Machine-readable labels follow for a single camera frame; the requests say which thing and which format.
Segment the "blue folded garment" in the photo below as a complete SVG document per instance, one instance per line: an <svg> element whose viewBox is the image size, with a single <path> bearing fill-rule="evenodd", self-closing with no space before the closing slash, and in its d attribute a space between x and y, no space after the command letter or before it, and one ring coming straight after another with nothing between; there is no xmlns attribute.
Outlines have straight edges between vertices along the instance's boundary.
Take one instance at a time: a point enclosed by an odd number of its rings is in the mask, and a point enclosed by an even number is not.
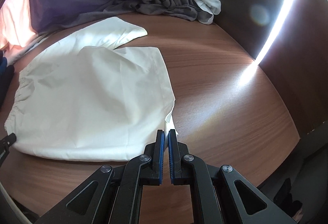
<svg viewBox="0 0 328 224"><path fill-rule="evenodd" d="M2 57L0 63L0 76L2 76L7 68L7 58Z"/></svg>

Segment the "cream white pants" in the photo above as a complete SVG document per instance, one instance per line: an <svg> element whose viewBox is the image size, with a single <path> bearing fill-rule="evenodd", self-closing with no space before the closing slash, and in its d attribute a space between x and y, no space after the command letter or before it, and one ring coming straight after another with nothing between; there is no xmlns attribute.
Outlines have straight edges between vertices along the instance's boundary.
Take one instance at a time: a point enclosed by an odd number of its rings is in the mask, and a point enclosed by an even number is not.
<svg viewBox="0 0 328 224"><path fill-rule="evenodd" d="M161 52L129 47L147 31L110 17L55 42L20 73L5 130L24 154L127 161L174 127L175 96Z"/></svg>

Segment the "black folded garment bottom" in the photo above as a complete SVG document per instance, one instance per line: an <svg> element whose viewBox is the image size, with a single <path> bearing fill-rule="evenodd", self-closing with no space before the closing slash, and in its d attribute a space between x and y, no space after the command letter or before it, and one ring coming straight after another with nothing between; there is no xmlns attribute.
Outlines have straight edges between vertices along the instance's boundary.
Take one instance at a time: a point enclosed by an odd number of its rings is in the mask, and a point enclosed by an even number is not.
<svg viewBox="0 0 328 224"><path fill-rule="evenodd" d="M13 65L9 65L1 76L0 107L2 107L4 103L14 73L15 73L15 67Z"/></svg>

